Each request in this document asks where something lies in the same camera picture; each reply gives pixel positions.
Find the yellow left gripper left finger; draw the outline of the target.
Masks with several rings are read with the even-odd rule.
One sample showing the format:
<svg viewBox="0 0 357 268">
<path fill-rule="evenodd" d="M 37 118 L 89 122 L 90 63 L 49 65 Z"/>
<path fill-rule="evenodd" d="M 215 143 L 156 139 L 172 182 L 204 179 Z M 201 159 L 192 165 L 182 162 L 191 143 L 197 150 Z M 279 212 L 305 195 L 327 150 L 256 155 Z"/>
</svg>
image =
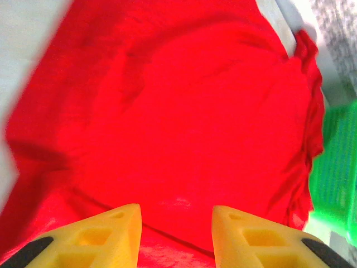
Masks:
<svg viewBox="0 0 357 268">
<path fill-rule="evenodd" d="M 127 204 L 38 236 L 2 267 L 136 267 L 139 204 Z"/>
</svg>

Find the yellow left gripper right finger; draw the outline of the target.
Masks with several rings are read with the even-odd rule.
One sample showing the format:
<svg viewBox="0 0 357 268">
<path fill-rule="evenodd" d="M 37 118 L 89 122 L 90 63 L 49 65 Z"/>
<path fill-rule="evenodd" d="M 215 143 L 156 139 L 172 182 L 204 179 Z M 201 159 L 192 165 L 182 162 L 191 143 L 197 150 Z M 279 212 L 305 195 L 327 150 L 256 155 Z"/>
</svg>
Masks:
<svg viewBox="0 0 357 268">
<path fill-rule="evenodd" d="M 223 205 L 212 215 L 216 267 L 351 267 L 317 237 Z"/>
</svg>

